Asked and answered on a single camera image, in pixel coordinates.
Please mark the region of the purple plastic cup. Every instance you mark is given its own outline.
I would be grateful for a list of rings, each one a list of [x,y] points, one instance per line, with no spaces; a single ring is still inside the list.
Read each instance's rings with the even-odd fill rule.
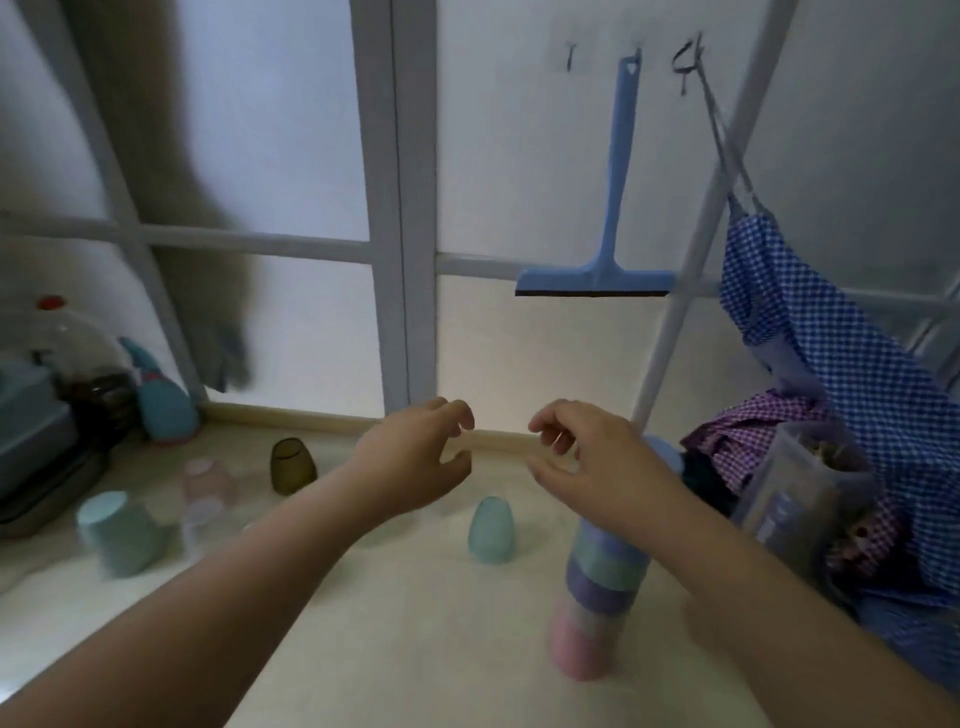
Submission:
[[[640,587],[613,589],[594,582],[570,556],[565,567],[565,587],[583,609],[608,618],[628,614],[636,602]]]

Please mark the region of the purple checkered cloth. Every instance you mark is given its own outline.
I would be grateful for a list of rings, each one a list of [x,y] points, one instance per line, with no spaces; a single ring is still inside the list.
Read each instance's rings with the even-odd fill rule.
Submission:
[[[681,479],[694,495],[731,519],[744,488],[773,443],[777,426],[810,421],[843,425],[823,402],[813,398],[776,390],[756,394],[726,408],[681,440]],[[879,572],[898,536],[893,517],[882,512],[881,496],[828,547],[822,570],[852,580],[870,579]]]

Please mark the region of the pink plastic cup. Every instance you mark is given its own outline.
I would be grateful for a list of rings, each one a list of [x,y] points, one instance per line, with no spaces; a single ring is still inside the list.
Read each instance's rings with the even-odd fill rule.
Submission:
[[[548,653],[554,666],[577,682],[591,682],[613,668],[628,614],[594,613],[571,596],[558,600],[549,622]]]

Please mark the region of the clear plastic container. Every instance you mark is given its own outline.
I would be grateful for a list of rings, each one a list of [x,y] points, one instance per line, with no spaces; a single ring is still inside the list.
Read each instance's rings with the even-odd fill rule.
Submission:
[[[730,520],[797,576],[814,581],[829,546],[881,493],[844,424],[783,422]]]

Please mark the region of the teal pin-shaped bottle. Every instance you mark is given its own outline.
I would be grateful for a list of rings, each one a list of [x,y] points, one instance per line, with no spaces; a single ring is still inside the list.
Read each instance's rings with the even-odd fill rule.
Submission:
[[[150,352],[132,339],[118,338],[137,376],[136,397],[150,442],[172,446],[192,439],[201,429],[199,410],[186,391],[169,378]]]

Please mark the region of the clear pink cup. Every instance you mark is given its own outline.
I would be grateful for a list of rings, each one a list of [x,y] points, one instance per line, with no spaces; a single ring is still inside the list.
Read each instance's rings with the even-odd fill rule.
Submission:
[[[184,465],[182,495],[178,532],[186,558],[196,564],[241,532],[234,512],[237,487],[218,460],[199,457]]]

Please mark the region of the person's left hand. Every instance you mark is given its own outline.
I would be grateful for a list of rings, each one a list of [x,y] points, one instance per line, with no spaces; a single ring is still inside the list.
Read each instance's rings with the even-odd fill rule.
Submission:
[[[435,491],[435,468],[451,459],[443,458],[450,440],[474,424],[462,399],[435,397],[390,414],[356,444],[344,468],[350,489],[381,521],[434,504],[450,493]]]

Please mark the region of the grey storage box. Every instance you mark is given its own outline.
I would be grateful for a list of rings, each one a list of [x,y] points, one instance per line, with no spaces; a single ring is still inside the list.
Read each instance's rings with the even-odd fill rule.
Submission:
[[[107,450],[81,437],[49,370],[0,353],[0,542],[30,538],[102,479]]]

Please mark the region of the plastic bottle with red cap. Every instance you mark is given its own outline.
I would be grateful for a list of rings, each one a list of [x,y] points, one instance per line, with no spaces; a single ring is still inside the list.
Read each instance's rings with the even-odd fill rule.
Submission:
[[[129,358],[104,326],[46,294],[34,304],[30,359],[49,370],[58,397],[71,408],[79,437],[107,452],[139,427]]]

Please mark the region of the light teal plastic cup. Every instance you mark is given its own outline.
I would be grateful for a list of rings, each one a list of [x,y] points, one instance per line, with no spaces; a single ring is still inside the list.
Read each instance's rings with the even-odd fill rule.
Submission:
[[[135,577],[167,552],[170,532],[127,491],[103,491],[78,507],[76,527],[111,579]]]

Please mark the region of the person's left forearm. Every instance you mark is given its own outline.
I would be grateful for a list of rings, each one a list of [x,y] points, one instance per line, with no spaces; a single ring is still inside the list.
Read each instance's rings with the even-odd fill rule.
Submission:
[[[356,459],[119,614],[0,705],[0,728],[223,728],[330,570],[404,509]]]

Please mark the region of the person's right forearm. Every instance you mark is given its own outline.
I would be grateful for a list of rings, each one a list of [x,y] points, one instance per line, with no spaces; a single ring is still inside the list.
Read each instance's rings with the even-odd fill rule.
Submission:
[[[626,484],[625,532],[706,610],[777,728],[960,728],[960,702],[676,480]]]

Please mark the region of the green plastic cup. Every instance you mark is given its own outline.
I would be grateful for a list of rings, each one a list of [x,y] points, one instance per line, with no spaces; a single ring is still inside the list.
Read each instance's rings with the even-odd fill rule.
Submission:
[[[577,532],[571,559],[580,573],[594,584],[621,592],[640,588],[651,562],[650,557],[642,552],[633,555],[612,554],[585,531]]]

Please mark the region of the olive transparent cup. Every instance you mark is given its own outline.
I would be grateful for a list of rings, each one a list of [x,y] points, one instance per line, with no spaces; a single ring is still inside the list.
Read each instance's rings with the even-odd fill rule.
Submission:
[[[318,480],[318,469],[306,444],[299,438],[279,440],[270,452],[270,484],[289,497]]]

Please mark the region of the person's right hand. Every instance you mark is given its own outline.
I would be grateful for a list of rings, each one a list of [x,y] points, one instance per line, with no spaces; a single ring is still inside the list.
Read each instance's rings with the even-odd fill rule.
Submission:
[[[534,414],[528,430],[555,457],[574,453],[582,475],[582,509],[595,526],[645,550],[654,549],[658,518],[669,515],[682,485],[634,431],[597,405],[557,399]]]

